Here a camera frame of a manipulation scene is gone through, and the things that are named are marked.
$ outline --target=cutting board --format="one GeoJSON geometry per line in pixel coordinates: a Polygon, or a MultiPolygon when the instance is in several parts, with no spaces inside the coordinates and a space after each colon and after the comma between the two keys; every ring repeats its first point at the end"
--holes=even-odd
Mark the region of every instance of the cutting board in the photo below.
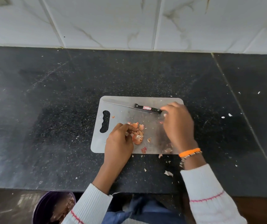
{"type": "MultiPolygon", "coordinates": [[[[121,96],[103,96],[99,101],[96,122],[94,126],[93,138],[91,143],[91,151],[95,153],[104,153],[106,139],[110,132],[117,125],[117,123],[125,124],[127,122],[138,122],[144,124],[145,129],[144,139],[141,144],[134,145],[134,154],[142,154],[142,148],[146,147],[146,154],[166,154],[164,152],[167,148],[172,148],[170,140],[168,139],[162,122],[164,121],[163,114],[150,113],[143,110],[136,110],[133,108],[110,104],[104,102],[106,99],[114,99],[118,101],[126,101],[132,104],[139,104],[153,108],[160,108],[173,101],[183,104],[180,98],[169,97],[121,97],[121,96]],[[103,123],[103,112],[107,110],[110,112],[109,127],[105,133],[101,133],[103,123]]],[[[178,154],[176,149],[169,154],[178,154]]]]}

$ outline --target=sweater sleeve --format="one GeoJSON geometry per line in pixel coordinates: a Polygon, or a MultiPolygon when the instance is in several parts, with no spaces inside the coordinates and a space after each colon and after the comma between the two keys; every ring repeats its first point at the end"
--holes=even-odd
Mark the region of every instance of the sweater sleeve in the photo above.
{"type": "Polygon", "coordinates": [[[112,199],[90,184],[62,224],[101,224],[112,199]]]}
{"type": "Polygon", "coordinates": [[[182,170],[190,206],[197,224],[246,224],[233,201],[223,190],[208,164],[182,170]]]}

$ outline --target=purple bowl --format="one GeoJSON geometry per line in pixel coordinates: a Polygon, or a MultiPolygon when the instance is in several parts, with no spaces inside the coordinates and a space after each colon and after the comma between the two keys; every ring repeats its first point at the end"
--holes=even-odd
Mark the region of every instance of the purple bowl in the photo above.
{"type": "MultiPolygon", "coordinates": [[[[56,203],[65,194],[69,194],[69,192],[50,191],[44,194],[35,206],[32,224],[48,224],[56,203]]],[[[76,197],[73,193],[70,194],[76,203],[76,197]]]]}

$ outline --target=knife handle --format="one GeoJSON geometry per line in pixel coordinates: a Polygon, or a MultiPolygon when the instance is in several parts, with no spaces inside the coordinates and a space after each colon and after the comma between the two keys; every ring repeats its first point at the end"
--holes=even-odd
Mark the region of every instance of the knife handle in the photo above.
{"type": "Polygon", "coordinates": [[[142,106],[142,105],[138,105],[135,104],[134,105],[135,109],[139,109],[139,110],[143,110],[143,111],[147,111],[147,112],[153,112],[153,113],[157,113],[157,114],[161,114],[162,110],[161,109],[157,109],[157,108],[153,108],[153,107],[148,107],[148,106],[142,106]]]}

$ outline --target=person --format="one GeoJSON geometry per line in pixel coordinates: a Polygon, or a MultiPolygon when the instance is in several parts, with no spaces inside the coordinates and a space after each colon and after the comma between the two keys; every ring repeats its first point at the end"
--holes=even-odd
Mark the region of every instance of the person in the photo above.
{"type": "MultiPolygon", "coordinates": [[[[170,141],[180,154],[190,154],[182,158],[184,170],[180,173],[196,223],[247,223],[199,152],[194,139],[194,122],[187,108],[173,102],[161,107],[161,110],[167,112],[164,114],[163,126],[170,141]]],[[[136,129],[118,123],[109,134],[103,165],[92,184],[65,217],[63,224],[185,223],[184,218],[146,196],[133,196],[128,211],[108,211],[113,198],[108,195],[109,189],[134,149],[131,136],[125,136],[128,131],[136,129]]]]}

